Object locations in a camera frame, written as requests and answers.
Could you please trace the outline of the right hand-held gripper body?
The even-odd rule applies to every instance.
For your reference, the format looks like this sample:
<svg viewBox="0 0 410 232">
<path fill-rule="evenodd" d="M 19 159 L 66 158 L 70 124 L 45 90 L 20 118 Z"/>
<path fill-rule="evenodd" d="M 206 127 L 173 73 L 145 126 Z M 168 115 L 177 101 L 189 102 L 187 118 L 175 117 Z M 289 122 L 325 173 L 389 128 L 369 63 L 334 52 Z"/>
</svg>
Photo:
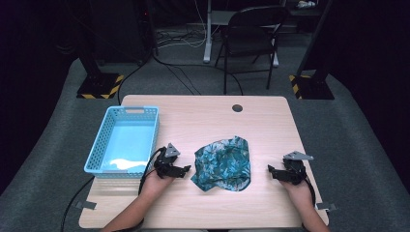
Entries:
<svg viewBox="0 0 410 232">
<path fill-rule="evenodd" d="M 298 151 L 284 155 L 283 164 L 285 169 L 280 171 L 278 179 L 294 186 L 299 185 L 308 176 L 304 160 L 314 160 L 314 157 Z"/>
</svg>

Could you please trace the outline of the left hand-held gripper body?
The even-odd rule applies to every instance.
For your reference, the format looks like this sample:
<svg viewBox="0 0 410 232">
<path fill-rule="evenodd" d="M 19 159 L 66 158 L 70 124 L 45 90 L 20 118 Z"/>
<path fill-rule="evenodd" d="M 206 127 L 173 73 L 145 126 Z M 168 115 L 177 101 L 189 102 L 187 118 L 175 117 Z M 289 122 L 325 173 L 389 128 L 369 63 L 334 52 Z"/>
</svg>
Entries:
<svg viewBox="0 0 410 232">
<path fill-rule="evenodd" d="M 180 152 L 171 143 L 166 147 L 159 148 L 159 151 L 160 153 L 154 162 L 158 176 L 161 178 L 180 177 L 181 168 L 173 165 L 173 162 L 178 158 Z"/>
</svg>

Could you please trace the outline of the teal floral shirt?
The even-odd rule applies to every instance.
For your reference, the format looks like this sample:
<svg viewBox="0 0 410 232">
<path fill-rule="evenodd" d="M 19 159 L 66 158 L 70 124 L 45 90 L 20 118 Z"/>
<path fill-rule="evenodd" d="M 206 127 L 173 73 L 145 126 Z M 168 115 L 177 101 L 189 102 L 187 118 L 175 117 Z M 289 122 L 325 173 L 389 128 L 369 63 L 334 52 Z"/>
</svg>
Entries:
<svg viewBox="0 0 410 232">
<path fill-rule="evenodd" d="M 251 182 L 249 144 L 239 136 L 212 142 L 195 153 L 191 181 L 201 190 L 242 191 Z"/>
</svg>

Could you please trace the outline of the person's right hand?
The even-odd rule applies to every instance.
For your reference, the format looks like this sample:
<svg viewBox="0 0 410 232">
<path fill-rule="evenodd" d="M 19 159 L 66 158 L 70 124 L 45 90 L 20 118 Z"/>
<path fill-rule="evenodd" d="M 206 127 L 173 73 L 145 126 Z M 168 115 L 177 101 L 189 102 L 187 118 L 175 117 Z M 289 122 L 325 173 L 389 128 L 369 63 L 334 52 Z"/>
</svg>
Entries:
<svg viewBox="0 0 410 232">
<path fill-rule="evenodd" d="M 284 181 L 280 181 L 286 189 L 290 200 L 297 209 L 312 208 L 312 196 L 306 182 L 301 182 L 299 185 L 293 185 Z"/>
</svg>

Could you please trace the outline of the person's left hand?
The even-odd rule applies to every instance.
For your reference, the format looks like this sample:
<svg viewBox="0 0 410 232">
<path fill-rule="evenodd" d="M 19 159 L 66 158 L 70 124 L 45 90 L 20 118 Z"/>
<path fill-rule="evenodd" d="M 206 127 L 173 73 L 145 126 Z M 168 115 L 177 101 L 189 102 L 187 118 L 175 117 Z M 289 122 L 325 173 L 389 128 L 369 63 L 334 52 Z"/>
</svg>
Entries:
<svg viewBox="0 0 410 232">
<path fill-rule="evenodd" d="M 156 201 L 174 181 L 173 177 L 160 177 L 156 170 L 151 171 L 145 179 L 139 197 L 146 202 Z"/>
</svg>

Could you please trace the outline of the light blue plastic basket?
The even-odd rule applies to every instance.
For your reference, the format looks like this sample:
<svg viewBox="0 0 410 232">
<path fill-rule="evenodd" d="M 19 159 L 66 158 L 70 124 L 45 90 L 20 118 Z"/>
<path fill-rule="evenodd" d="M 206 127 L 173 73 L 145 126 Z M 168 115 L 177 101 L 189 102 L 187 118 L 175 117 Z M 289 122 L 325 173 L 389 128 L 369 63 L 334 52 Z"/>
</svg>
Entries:
<svg viewBox="0 0 410 232">
<path fill-rule="evenodd" d="M 110 106 L 83 170 L 96 178 L 141 178 L 155 152 L 159 124 L 157 106 Z"/>
</svg>

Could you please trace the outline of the grey tape piece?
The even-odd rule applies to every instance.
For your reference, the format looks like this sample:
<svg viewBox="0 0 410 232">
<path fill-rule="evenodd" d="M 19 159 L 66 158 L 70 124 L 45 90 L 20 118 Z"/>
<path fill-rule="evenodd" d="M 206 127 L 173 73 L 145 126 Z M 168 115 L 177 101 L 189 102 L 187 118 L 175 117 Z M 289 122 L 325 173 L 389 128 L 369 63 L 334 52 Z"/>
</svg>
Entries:
<svg viewBox="0 0 410 232">
<path fill-rule="evenodd" d="M 90 210 L 95 210 L 97 206 L 97 203 L 95 202 L 90 202 L 90 201 L 78 201 L 75 204 L 75 207 L 77 209 L 90 209 Z"/>
<path fill-rule="evenodd" d="M 321 202 L 315 205 L 317 210 L 325 210 L 326 212 L 335 211 L 337 206 L 334 203 Z"/>
</svg>

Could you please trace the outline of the black stand with striped base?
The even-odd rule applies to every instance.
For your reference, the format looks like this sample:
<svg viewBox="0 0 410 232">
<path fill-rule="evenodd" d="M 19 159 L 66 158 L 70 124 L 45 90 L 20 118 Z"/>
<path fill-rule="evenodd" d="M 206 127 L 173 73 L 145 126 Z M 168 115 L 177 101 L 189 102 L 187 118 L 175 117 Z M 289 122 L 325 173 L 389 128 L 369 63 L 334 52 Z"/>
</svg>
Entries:
<svg viewBox="0 0 410 232">
<path fill-rule="evenodd" d="M 88 50 L 79 50 L 78 57 L 87 75 L 76 96 L 81 99 L 112 99 L 124 77 L 119 73 L 101 72 Z"/>
<path fill-rule="evenodd" d="M 326 24 L 333 2 L 334 0 L 329 0 L 327 3 L 297 72 L 289 77 L 298 100 L 333 100 L 335 98 L 326 83 L 326 77 L 332 65 L 330 57 L 332 49 L 329 47 L 320 52 L 322 48 L 320 45 L 321 30 Z"/>
</svg>

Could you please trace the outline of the white desk leg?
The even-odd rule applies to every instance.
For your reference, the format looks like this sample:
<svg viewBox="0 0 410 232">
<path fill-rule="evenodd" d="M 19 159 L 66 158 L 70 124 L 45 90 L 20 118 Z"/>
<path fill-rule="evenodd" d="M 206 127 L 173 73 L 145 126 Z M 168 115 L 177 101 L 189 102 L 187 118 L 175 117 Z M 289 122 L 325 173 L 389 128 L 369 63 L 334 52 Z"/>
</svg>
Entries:
<svg viewBox="0 0 410 232">
<path fill-rule="evenodd" d="M 207 0 L 206 16 L 206 41 L 203 55 L 203 63 L 209 64 L 211 62 L 212 54 L 212 0 Z"/>
</svg>

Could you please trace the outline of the black computer tower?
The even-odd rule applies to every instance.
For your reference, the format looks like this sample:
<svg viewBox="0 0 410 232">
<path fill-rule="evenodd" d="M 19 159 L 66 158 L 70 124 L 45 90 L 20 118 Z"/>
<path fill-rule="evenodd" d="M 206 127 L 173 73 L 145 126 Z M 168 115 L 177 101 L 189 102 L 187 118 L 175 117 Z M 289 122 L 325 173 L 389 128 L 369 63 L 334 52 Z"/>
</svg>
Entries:
<svg viewBox="0 0 410 232">
<path fill-rule="evenodd" d="M 152 49 L 147 0 L 90 0 L 90 5 L 95 58 L 141 66 Z"/>
</svg>

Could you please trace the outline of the black folding chair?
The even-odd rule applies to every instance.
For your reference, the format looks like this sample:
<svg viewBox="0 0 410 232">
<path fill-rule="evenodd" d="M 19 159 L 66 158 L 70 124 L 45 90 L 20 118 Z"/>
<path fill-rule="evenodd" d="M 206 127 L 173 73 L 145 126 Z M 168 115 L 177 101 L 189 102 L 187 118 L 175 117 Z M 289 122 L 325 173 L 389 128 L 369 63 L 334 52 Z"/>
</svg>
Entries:
<svg viewBox="0 0 410 232">
<path fill-rule="evenodd" d="M 266 88 L 271 86 L 274 58 L 278 51 L 278 30 L 288 18 L 289 11 L 280 5 L 256 6 L 235 13 L 221 32 L 221 47 L 215 62 L 223 59 L 223 93 L 227 93 L 229 59 L 253 56 L 253 63 L 262 55 L 269 57 Z"/>
</svg>

